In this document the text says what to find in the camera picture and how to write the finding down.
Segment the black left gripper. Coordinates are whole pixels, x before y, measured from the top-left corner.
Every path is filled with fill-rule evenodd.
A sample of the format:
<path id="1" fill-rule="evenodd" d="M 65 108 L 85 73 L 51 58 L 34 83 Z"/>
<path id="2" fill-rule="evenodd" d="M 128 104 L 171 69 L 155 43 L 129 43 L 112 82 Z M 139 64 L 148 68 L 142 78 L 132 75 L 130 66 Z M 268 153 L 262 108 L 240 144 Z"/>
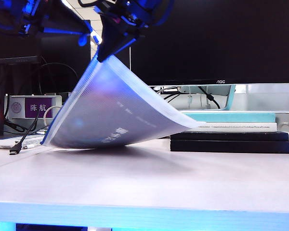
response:
<path id="1" fill-rule="evenodd" d="M 61 0 L 18 0 L 16 34 L 90 34 L 92 27 Z"/>

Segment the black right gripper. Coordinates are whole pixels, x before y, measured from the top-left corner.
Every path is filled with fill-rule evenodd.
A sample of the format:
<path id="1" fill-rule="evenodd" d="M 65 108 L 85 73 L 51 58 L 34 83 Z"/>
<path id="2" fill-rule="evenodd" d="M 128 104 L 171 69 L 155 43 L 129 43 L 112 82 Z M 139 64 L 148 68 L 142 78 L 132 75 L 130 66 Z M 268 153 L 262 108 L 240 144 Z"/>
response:
<path id="1" fill-rule="evenodd" d="M 94 11 L 102 19 L 102 42 L 98 48 L 97 60 L 103 62 L 110 55 L 144 38 L 144 35 L 130 38 L 128 25 L 134 27 L 159 26 L 171 13 L 173 0 L 98 0 Z"/>

